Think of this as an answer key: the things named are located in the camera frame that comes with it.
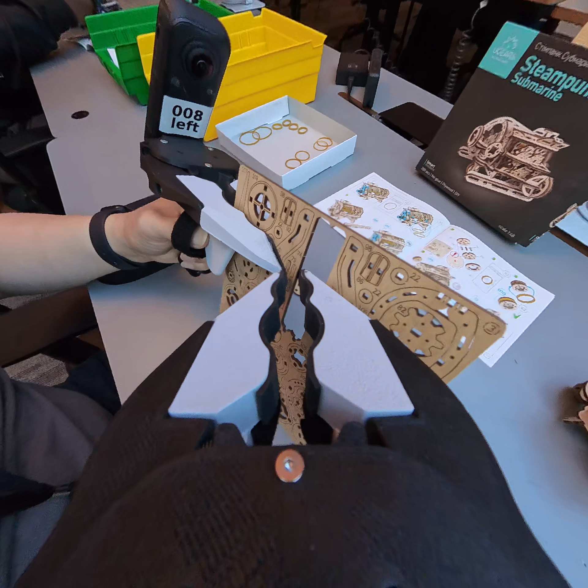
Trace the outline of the green plastic bin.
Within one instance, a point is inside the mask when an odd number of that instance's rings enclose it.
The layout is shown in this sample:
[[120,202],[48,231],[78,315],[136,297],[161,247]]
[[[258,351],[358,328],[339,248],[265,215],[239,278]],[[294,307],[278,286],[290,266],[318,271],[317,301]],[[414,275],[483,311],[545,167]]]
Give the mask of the green plastic bin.
[[93,50],[111,77],[141,105],[148,102],[137,37],[153,33],[158,5],[94,14],[85,18]]

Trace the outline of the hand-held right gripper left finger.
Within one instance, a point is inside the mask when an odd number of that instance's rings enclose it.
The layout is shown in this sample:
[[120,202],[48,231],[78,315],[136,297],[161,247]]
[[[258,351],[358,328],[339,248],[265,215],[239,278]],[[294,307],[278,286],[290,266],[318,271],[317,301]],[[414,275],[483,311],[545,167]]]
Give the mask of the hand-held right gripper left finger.
[[248,445],[271,446],[281,412],[272,343],[285,271],[271,274],[214,321],[168,414],[231,423]]

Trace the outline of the laser-cut wooden parts sheet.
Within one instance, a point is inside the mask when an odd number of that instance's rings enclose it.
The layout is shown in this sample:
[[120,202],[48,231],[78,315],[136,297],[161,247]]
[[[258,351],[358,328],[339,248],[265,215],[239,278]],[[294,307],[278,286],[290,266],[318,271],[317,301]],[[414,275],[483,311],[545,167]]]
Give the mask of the laser-cut wooden parts sheet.
[[[295,443],[332,442],[306,440],[300,426],[311,342],[305,335],[299,275],[308,270],[376,322],[376,334],[414,405],[416,424],[423,421],[433,430],[410,432],[408,443],[429,439],[434,447],[445,443],[449,452],[486,445],[446,382],[504,334],[503,321],[382,246],[328,221],[324,213],[244,165],[235,208],[270,238],[288,279],[279,309],[281,329],[272,347],[281,399],[298,401]],[[271,274],[236,252],[225,270],[220,314]]]

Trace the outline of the person's left hand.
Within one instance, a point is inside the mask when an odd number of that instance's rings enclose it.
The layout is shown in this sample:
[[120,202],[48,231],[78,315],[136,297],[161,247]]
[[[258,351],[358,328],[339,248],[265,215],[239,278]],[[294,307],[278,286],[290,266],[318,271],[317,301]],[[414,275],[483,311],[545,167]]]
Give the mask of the person's left hand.
[[190,258],[176,250],[171,234],[183,208],[159,198],[136,210],[117,213],[105,221],[112,250],[133,262],[180,263],[190,270],[208,270],[206,259]]

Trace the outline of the black power adapter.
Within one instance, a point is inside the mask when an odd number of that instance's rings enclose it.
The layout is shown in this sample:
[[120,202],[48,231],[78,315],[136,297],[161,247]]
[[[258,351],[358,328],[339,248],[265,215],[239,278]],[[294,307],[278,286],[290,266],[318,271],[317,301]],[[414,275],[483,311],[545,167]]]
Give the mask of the black power adapter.
[[365,87],[369,72],[369,54],[342,52],[337,64],[335,84]]

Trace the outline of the open instruction booklet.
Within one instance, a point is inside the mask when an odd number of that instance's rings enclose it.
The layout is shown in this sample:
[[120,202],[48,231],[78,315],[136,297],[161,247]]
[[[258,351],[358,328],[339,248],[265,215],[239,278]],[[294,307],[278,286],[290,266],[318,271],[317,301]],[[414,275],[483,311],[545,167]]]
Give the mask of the open instruction booklet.
[[493,366],[554,299],[481,239],[432,205],[371,173],[315,208],[460,292],[506,323],[506,333],[481,356]]

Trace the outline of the person's grey shirt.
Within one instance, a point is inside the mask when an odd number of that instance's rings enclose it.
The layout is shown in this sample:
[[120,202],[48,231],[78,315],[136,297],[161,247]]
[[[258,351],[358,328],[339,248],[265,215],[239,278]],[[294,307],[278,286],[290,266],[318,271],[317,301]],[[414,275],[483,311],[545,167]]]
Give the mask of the person's grey shirt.
[[94,356],[49,387],[1,369],[1,470],[57,487],[57,496],[1,518],[1,587],[13,587],[70,503],[82,473],[121,401],[108,363]]

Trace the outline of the shallow white cardboard box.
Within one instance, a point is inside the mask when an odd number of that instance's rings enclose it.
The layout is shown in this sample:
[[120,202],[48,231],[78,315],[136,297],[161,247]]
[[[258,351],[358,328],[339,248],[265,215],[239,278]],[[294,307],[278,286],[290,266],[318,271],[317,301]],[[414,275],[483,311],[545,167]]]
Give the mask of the shallow white cardboard box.
[[353,155],[357,135],[284,96],[216,125],[221,146],[287,190]]

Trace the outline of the yellow plastic bin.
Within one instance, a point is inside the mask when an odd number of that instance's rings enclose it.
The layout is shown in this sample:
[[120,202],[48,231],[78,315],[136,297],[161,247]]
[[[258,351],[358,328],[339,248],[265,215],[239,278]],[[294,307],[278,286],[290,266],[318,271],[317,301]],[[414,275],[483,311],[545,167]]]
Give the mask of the yellow plastic bin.
[[216,125],[283,96],[314,100],[326,36],[269,9],[218,19],[231,54],[204,141]]

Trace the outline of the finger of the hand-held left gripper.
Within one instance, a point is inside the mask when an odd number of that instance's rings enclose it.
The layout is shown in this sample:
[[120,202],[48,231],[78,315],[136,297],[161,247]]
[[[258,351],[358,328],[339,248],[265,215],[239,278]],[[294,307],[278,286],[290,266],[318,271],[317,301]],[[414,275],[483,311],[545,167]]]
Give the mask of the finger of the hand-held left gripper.
[[266,234],[224,199],[217,184],[193,175],[177,178],[203,203],[199,224],[209,234],[205,253],[213,274],[222,274],[235,252],[271,273],[282,270]]

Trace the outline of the black wristband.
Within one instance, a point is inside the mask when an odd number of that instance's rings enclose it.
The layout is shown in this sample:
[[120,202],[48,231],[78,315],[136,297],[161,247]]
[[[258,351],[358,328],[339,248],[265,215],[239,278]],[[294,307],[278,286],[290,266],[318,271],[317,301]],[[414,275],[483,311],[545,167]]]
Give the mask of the black wristband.
[[117,254],[107,240],[105,232],[107,218],[114,214],[131,212],[131,210],[129,205],[106,206],[94,214],[89,223],[89,237],[95,252],[103,261],[117,270],[135,270],[146,266],[145,262],[134,262]]

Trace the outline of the person's left forearm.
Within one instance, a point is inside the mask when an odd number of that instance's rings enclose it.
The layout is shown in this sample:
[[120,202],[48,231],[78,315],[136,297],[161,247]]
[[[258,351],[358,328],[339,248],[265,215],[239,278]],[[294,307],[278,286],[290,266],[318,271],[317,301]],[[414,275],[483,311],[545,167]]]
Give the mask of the person's left forearm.
[[90,220],[1,214],[1,297],[56,292],[115,272],[92,245]]

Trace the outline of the black upright device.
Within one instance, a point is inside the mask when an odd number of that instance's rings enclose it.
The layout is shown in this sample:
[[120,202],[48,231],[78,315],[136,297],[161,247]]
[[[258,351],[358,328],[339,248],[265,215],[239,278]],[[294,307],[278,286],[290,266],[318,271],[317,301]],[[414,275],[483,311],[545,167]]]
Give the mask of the black upright device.
[[364,98],[362,102],[364,109],[371,109],[373,107],[380,79],[382,58],[383,50],[379,47],[374,48],[369,59],[367,78],[364,86]]

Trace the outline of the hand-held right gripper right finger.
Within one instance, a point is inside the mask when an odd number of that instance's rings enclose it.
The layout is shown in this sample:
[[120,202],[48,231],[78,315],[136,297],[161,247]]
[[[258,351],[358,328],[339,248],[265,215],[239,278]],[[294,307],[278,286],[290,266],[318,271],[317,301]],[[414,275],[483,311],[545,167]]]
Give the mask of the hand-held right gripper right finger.
[[414,405],[376,322],[308,270],[300,272],[299,287],[311,342],[300,424],[305,439],[331,440],[348,422],[411,415]]

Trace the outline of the assembled wooden model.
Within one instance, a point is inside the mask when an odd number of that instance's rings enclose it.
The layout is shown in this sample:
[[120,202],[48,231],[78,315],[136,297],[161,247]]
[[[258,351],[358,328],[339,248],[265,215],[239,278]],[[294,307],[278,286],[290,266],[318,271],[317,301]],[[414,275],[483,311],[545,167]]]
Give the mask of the assembled wooden model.
[[576,424],[587,431],[587,381],[573,386],[574,405],[572,414],[565,416],[563,422]]

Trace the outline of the dark flat pad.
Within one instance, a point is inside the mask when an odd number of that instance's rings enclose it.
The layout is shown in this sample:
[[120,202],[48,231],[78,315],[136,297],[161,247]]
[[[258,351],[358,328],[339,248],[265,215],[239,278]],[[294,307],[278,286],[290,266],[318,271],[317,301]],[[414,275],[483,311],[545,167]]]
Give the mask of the dark flat pad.
[[444,122],[443,118],[413,102],[380,112],[379,120],[421,149],[430,145]]

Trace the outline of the dark model kit box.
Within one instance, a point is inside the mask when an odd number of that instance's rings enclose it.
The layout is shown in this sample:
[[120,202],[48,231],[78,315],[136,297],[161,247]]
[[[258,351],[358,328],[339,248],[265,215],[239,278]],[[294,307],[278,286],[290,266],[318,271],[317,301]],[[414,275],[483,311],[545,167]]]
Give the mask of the dark model kit box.
[[587,42],[507,22],[416,166],[528,246],[587,201]]

